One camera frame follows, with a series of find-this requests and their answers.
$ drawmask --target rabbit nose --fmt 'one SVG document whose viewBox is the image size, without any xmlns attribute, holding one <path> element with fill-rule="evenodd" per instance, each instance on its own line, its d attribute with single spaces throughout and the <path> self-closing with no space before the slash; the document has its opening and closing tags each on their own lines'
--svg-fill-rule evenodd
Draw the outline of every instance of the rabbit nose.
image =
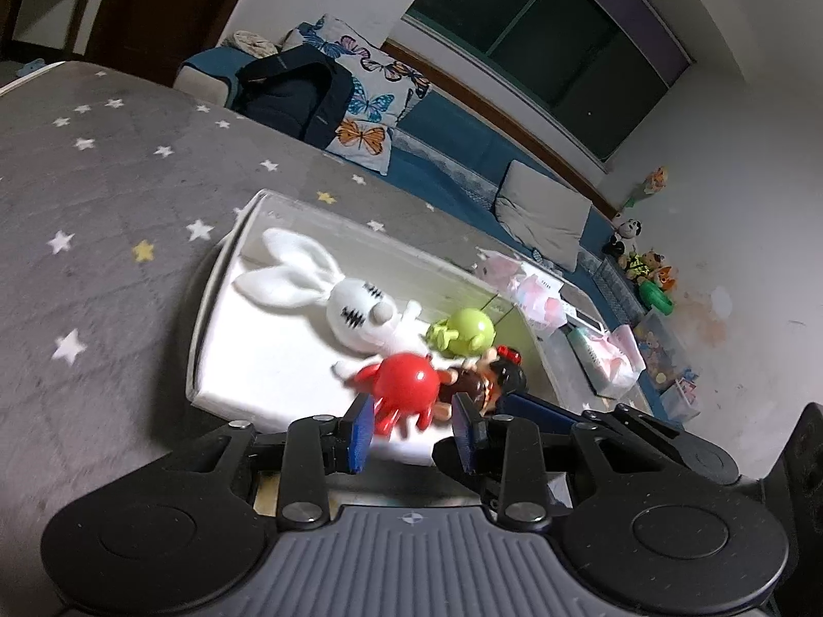
<svg viewBox="0 0 823 617">
<path fill-rule="evenodd" d="M 376 325 L 385 325 L 394 317 L 394 309 L 387 302 L 377 302 L 371 308 L 371 319 Z"/>
</svg>

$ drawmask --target window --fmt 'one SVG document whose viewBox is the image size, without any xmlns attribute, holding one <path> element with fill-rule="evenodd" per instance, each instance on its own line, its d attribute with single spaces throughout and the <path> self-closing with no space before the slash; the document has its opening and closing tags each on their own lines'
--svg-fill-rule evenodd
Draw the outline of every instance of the window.
<svg viewBox="0 0 823 617">
<path fill-rule="evenodd" d="M 601 160 L 667 90 L 594 0 L 415 0 L 408 13 L 532 98 Z"/>
</svg>

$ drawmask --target orange butterfly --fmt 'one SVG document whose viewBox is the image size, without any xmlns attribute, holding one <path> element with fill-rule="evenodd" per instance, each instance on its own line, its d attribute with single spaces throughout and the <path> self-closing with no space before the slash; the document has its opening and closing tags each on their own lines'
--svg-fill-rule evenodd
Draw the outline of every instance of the orange butterfly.
<svg viewBox="0 0 823 617">
<path fill-rule="evenodd" d="M 336 133 L 344 146 L 353 146 L 357 143 L 357 148 L 361 148 L 365 143 L 372 155 L 380 155 L 383 152 L 383 142 L 386 140 L 386 131 L 383 127 L 361 131 L 355 121 L 344 118 Z"/>
</svg>

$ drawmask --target white tray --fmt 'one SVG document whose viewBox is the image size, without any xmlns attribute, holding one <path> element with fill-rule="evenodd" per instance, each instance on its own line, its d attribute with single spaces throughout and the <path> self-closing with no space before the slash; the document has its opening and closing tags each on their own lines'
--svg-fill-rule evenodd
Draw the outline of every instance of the white tray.
<svg viewBox="0 0 823 617">
<path fill-rule="evenodd" d="M 331 366 L 343 358 L 364 356 L 351 354 L 336 342 L 321 306 L 263 309 L 231 285 L 241 273 L 273 264 L 260 239 L 270 227 L 317 239 L 347 276 L 376 284 L 400 307 L 417 300 L 423 306 L 421 332 L 428 322 L 461 307 L 483 309 L 495 322 L 495 344 L 513 346 L 523 355 L 529 391 L 557 401 L 534 334 L 520 311 L 491 287 L 350 220 L 260 191 L 225 239 L 203 294 L 188 357 L 187 397 L 195 406 L 225 420 L 250 420 L 260 431 L 275 432 L 303 417 L 342 415 L 355 395 Z M 435 366 L 441 363 L 435 358 Z M 432 447 L 450 435 L 447 425 L 432 424 L 420 432 L 414 424 L 399 424 L 390 439 L 373 441 L 372 453 L 431 464 Z"/>
</svg>

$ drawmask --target green toy figure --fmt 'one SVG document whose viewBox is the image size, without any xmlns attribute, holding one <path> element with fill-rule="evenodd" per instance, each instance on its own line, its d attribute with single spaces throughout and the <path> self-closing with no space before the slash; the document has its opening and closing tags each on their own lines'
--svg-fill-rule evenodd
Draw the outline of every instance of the green toy figure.
<svg viewBox="0 0 823 617">
<path fill-rule="evenodd" d="M 431 325 L 425 339 L 437 350 L 474 357 L 495 342 L 495 326 L 483 311 L 462 308 L 446 320 Z"/>
</svg>

